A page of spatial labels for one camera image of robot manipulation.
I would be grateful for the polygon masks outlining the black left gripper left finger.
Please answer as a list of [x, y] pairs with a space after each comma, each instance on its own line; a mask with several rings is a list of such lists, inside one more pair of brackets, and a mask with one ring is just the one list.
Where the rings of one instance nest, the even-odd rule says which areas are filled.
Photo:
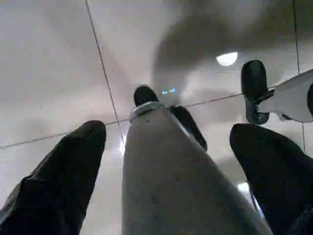
[[106, 136], [99, 120], [87, 121], [64, 136], [9, 194], [0, 211], [1, 234], [79, 234]]

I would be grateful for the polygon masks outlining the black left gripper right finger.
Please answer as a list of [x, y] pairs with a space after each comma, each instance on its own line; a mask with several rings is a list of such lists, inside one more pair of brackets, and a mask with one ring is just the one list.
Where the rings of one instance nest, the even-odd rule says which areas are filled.
[[291, 139], [234, 124], [230, 146], [275, 235], [313, 233], [313, 160]]

